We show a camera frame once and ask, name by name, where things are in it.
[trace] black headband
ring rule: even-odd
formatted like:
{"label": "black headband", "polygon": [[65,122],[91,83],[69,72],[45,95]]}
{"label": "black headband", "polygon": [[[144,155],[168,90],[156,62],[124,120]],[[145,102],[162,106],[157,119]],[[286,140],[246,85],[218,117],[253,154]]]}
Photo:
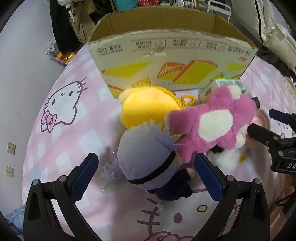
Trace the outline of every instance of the black headband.
{"label": "black headband", "polygon": [[157,168],[155,171],[150,173],[148,176],[145,176],[140,179],[129,180],[129,182],[134,185],[139,185],[139,184],[143,184],[148,181],[151,181],[152,179],[154,179],[154,178],[158,177],[160,174],[162,174],[169,167],[169,165],[172,164],[173,160],[175,159],[175,156],[176,156],[176,152],[172,151],[170,153],[170,155],[168,156],[168,158],[165,160],[165,162],[159,168]]}

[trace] red bag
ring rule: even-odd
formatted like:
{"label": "red bag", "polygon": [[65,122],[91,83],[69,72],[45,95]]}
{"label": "red bag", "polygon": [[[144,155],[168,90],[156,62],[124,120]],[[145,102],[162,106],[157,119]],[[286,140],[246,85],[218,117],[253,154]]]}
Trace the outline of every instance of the red bag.
{"label": "red bag", "polygon": [[159,5],[160,0],[138,0],[139,7],[144,6],[157,6]]}

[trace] pink bow print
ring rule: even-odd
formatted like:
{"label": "pink bow print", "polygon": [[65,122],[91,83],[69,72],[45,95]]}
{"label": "pink bow print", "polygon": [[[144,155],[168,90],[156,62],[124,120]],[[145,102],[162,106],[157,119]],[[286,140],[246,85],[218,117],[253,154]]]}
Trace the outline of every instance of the pink bow print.
{"label": "pink bow print", "polygon": [[54,124],[57,120],[57,114],[51,114],[49,110],[47,110],[46,112],[44,112],[42,119],[41,119],[41,124],[42,125],[47,125],[47,128],[43,131],[48,130],[48,132],[51,132]]}

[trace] bed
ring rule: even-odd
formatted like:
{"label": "bed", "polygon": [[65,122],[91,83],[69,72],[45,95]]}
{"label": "bed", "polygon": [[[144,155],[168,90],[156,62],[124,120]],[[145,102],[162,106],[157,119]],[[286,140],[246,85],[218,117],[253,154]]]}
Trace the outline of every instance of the bed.
{"label": "bed", "polygon": [[[261,109],[296,112],[296,104],[284,77],[272,65],[255,57],[242,76],[247,93],[257,96]],[[177,96],[199,90],[178,91]],[[114,99],[96,68],[87,46],[73,58],[59,76],[34,123],[23,167],[22,198],[26,202],[31,182],[54,181],[68,175],[89,152],[100,161],[108,161],[116,152],[124,132],[120,123],[121,104]],[[271,120],[271,130],[283,137],[295,136],[292,129]],[[271,237],[285,221],[280,208],[272,208],[282,197],[285,175],[271,172],[270,154],[263,145],[247,151],[246,159],[229,171],[237,180],[262,181],[271,214]],[[165,208],[156,206],[156,196],[128,182],[118,185],[103,183],[100,171],[90,182],[82,200],[76,202],[83,217],[104,241],[189,241],[214,211],[213,201],[198,175],[190,181],[194,190],[190,198],[170,202]],[[62,213],[53,202],[65,232],[71,234]],[[239,202],[225,227],[238,211]]]}

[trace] blue gripper pad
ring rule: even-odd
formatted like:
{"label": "blue gripper pad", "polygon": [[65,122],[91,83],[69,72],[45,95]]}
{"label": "blue gripper pad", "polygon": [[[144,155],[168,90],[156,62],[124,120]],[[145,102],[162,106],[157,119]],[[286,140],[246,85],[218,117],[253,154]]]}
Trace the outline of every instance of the blue gripper pad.
{"label": "blue gripper pad", "polygon": [[278,110],[270,109],[268,114],[269,114],[270,118],[280,121],[286,125],[289,125],[291,123],[290,115],[287,115],[287,114],[280,112]]}
{"label": "blue gripper pad", "polygon": [[194,167],[207,188],[211,198],[221,202],[223,199],[223,185],[200,154],[197,154],[194,158]]}
{"label": "blue gripper pad", "polygon": [[94,153],[89,153],[80,166],[80,172],[77,173],[76,179],[73,181],[70,190],[71,190],[71,200],[73,202],[81,200],[82,196],[85,193],[92,177],[94,176],[96,170],[99,167],[99,158]]}

